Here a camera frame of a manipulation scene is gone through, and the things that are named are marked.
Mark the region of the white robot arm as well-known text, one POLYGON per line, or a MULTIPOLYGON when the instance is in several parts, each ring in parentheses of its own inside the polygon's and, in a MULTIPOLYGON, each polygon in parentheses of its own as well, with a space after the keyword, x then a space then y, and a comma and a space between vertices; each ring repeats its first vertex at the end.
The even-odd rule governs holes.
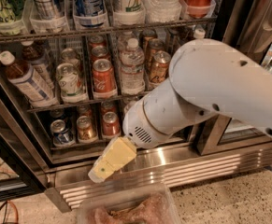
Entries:
POLYGON ((169 77, 124 116, 123 136, 111 139, 88 177, 102 183, 173 133, 220 114, 238 119, 272 138, 272 73, 240 51, 213 39, 181 46, 169 77))

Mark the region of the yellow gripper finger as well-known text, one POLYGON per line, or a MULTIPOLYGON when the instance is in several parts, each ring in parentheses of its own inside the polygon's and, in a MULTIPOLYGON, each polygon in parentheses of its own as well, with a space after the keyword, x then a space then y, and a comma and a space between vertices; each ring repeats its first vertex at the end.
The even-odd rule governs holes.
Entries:
POLYGON ((136 157, 136 146, 127 137, 114 137, 96 160, 88 177, 102 183, 136 157))

